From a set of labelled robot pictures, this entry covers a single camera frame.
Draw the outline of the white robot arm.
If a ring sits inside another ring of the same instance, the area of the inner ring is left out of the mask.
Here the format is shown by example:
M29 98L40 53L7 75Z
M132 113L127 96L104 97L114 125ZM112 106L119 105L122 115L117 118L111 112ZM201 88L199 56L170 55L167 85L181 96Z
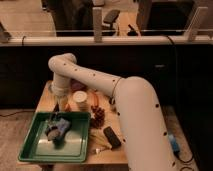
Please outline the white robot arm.
M68 94L75 79L115 99L130 171L177 171L157 94L146 79L81 67L71 53L51 57L48 66L53 72L52 92L58 98Z

